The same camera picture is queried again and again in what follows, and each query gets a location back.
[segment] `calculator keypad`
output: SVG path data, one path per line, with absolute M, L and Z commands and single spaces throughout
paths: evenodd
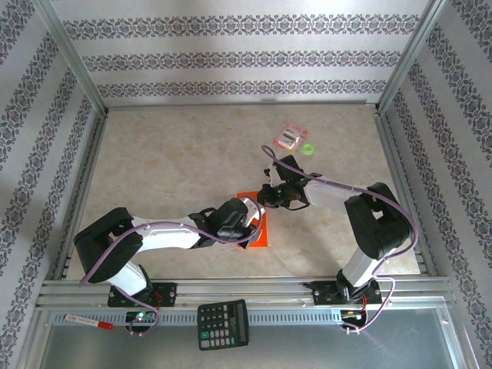
M 200 306 L 198 308 L 198 346 L 200 349 L 209 351 L 248 344 L 248 333 L 244 332 L 248 324 L 245 308 L 244 301 Z M 236 321 L 236 318 L 239 318 L 236 317 L 238 311 L 241 311 L 241 317 L 245 317 L 245 323 Z

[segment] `green tape roll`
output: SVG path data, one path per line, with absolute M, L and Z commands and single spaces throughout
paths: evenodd
M 313 155 L 314 146 L 312 144 L 304 144 L 302 145 L 302 152 L 306 155 Z

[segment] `striped wallpaper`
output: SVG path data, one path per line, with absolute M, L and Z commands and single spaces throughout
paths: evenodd
M 28 0 L 0 0 L 0 368 L 55 263 L 95 110 Z
M 492 367 L 491 1 L 453 0 L 387 119 L 424 236 L 480 367 Z
M 376 102 L 427 0 L 57 0 L 108 106 Z

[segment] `orange square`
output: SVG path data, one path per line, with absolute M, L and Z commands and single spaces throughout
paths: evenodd
M 242 198 L 244 196 L 249 196 L 250 198 L 256 199 L 257 191 L 250 192 L 239 192 L 238 198 Z M 258 220 L 253 219 L 253 225 L 258 225 Z M 268 233 L 267 233 L 267 213 L 265 212 L 261 219 L 261 234 L 259 239 L 256 242 L 253 242 L 249 245 L 250 248 L 266 248 L 268 246 Z

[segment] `metal panel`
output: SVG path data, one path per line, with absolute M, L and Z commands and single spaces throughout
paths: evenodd
M 121 327 L 53 327 L 42 367 L 453 367 L 435 310 L 385 312 L 359 336 L 338 327 L 285 325 L 253 326 L 249 336 L 248 346 L 202 352 L 195 327 L 158 328 L 142 338 Z

